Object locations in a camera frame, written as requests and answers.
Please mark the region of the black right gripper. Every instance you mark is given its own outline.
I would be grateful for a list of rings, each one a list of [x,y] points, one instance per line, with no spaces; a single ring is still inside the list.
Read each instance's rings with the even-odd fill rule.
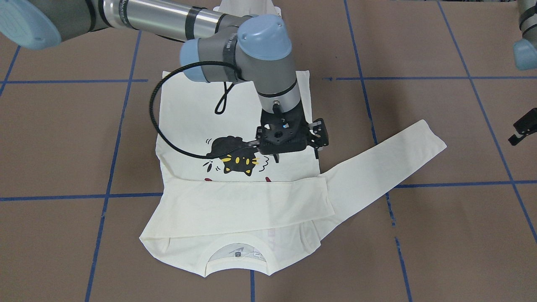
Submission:
[[[261,125],[257,128],[257,149],[263,155],[273,155],[276,163],[280,154],[298,152],[308,145],[309,127],[303,107],[294,107],[282,114],[261,111]],[[319,160],[319,148],[314,149],[315,159]]]

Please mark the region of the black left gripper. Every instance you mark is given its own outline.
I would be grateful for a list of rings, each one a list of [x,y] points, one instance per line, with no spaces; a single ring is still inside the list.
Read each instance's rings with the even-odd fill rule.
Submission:
[[[527,136],[536,132],[537,130],[537,109],[530,109],[525,115],[518,119],[514,123],[515,134],[508,138],[509,143],[512,146],[520,143],[518,136]]]

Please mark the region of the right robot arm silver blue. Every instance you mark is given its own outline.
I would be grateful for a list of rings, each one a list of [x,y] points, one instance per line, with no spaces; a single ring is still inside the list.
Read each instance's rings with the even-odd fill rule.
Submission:
[[[2,0],[1,33],[21,47],[40,50],[101,29],[136,29],[182,42],[181,67],[154,88],[151,122],[175,151],[197,159],[222,159],[255,148],[263,155],[328,146],[324,120],[308,123],[295,73],[292,43],[277,15],[235,16],[172,0]],[[176,74],[195,82],[251,81],[261,104],[253,141],[216,143],[207,155],[192,154],[169,141],[154,115],[157,92]]]

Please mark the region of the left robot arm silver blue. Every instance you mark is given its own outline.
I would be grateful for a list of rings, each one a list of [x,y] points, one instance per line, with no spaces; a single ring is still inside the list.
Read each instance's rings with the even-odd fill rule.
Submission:
[[[518,70],[537,68],[537,5],[535,0],[518,0],[518,25],[522,39],[513,45],[514,61]],[[537,109],[530,109],[514,124],[515,133],[508,138],[515,146],[537,131]]]

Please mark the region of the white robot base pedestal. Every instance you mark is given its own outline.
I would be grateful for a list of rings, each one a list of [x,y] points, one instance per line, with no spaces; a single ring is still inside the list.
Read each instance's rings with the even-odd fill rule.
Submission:
[[[282,13],[272,0],[222,0],[214,10],[235,16],[281,15]]]

